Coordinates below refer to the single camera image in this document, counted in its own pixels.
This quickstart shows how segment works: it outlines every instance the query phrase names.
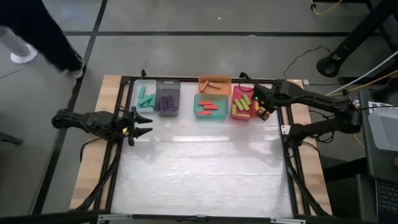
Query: pink bin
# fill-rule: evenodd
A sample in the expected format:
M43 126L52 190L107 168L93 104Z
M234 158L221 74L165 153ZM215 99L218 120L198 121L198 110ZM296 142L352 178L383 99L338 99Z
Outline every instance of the pink bin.
M254 100L251 99L251 97L253 95L253 91L251 91L251 90L253 90L252 87L234 86L233 93L232 93L231 109L230 109L230 113L229 113L231 115L231 118L249 121L253 116L256 115ZM239 99L243 98L243 95L245 95L245 94L250 98L250 102L251 102L251 104L249 105L250 110L248 110L248 111L242 110L241 111L237 107L236 114L248 114L248 115L250 115L249 118L232 114L232 106L235 104L234 100L235 99L239 100Z

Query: black stand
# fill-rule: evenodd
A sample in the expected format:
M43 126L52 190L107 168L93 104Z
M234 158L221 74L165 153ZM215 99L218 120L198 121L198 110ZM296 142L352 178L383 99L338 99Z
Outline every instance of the black stand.
M382 23L396 12L398 1L382 0L347 38L329 56L317 63L317 70L326 77L335 77L343 62L371 35L377 28L380 28L382 35L386 31Z

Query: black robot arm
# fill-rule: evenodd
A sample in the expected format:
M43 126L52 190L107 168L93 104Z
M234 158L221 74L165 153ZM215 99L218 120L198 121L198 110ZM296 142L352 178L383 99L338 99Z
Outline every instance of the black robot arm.
M134 106L131 111L124 111L120 118L107 111L79 114L65 109L52 118L52 125L57 129L74 127L109 141L128 138L130 146L134 145L134 138L152 131L152 128L137 128L135 123L150 122L152 120L140 116Z
M320 135L332 131L353 134L361 130L361 113L350 100L337 100L302 89L287 80L276 80L272 88L262 85L254 87L253 99L269 113L281 106L301 103L331 112L334 118L312 124L293 124L288 134L289 144L300 146L307 136Z

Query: gray floor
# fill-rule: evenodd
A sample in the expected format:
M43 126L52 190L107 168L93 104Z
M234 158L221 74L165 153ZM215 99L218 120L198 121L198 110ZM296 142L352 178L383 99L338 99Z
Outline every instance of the gray floor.
M48 10L65 31L92 31L101 0L45 0ZM309 0L109 0L100 31L261 31L349 32L368 13L364 4L341 4L333 12L315 16ZM318 4L322 11L331 4ZM84 55L90 36L70 36L71 44ZM325 45L333 50L342 37L210 37L210 36L98 36L88 71L75 106L76 112L92 111L104 75L195 77L245 71L252 77L283 78L283 71L308 49ZM289 78L310 83L336 83L318 74L315 63L324 49L311 52L287 72ZM339 76L359 76L390 55L385 42L369 38L342 66ZM0 46L0 131L24 140L22 146L0 147L0 215L30 213L46 166L56 130L50 119L67 105L74 80L64 77L42 57L17 66ZM328 93L338 86L306 86ZM319 119L312 114L313 120ZM70 129L58 161L43 212L69 208L79 169L83 131ZM332 162L364 156L352 135L337 133L331 144L319 145Z

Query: teal bin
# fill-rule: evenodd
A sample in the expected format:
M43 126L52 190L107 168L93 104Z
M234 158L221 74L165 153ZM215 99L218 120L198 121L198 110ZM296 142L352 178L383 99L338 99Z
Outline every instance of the teal bin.
M199 111L204 111L204 106L199 106L199 101L211 101L218 106L218 110L211 110L210 115L199 115ZM196 94L193 105L193 114L197 118L225 119L228 115L228 96L220 94Z

